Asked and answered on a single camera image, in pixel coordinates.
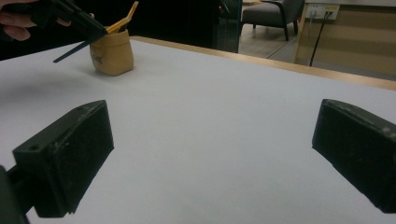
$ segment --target finger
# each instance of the finger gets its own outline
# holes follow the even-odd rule
[[[58,22],[59,24],[61,24],[62,26],[70,26],[70,24],[72,23],[71,21],[64,21],[61,18],[58,18],[56,20],[56,22]]]
[[[31,20],[31,15],[9,13],[0,11],[0,23],[4,25],[32,27],[35,23]]]
[[[25,28],[17,26],[4,26],[4,32],[16,40],[26,40],[29,39],[30,33]]]
[[[0,0],[0,8],[5,5],[13,4],[13,3],[32,3],[37,2],[38,0]]]

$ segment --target power outlet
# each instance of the power outlet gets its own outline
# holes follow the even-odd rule
[[[314,20],[323,20],[326,12],[331,12],[328,20],[335,21],[337,18],[338,10],[340,5],[335,4],[308,4],[308,9],[306,11],[305,17]]]

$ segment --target chair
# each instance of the chair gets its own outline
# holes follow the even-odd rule
[[[244,24],[271,26],[285,30],[286,41],[289,41],[287,25],[293,22],[294,33],[298,33],[297,20],[301,17],[304,0],[262,0],[263,4],[247,7],[243,10],[239,34]]]

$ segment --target tan cup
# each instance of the tan cup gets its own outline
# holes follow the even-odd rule
[[[90,44],[93,66],[100,72],[118,76],[134,69],[134,54],[128,31],[105,35]]]

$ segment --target black cable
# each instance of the black cable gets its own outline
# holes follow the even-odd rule
[[[316,11],[311,11],[310,15],[309,15],[309,26],[308,26],[308,40],[307,40],[307,50],[306,50],[306,56],[305,59],[308,60],[308,55],[309,55],[309,47],[311,46],[311,27],[312,27],[312,21],[314,20],[314,18],[317,16],[317,12]]]
[[[321,35],[322,30],[323,30],[324,24],[326,23],[327,19],[329,19],[330,15],[332,15],[332,12],[329,12],[329,11],[327,11],[327,12],[324,14],[324,19],[323,19],[323,22],[322,22],[322,24],[321,24],[321,26],[320,26],[320,31],[319,31],[317,43],[315,43],[314,52],[312,52],[311,62],[309,63],[309,66],[310,66],[310,67],[312,67],[312,62],[314,61],[315,52],[317,52],[317,47],[318,47],[318,43],[319,43],[319,40],[320,40],[320,35]]]

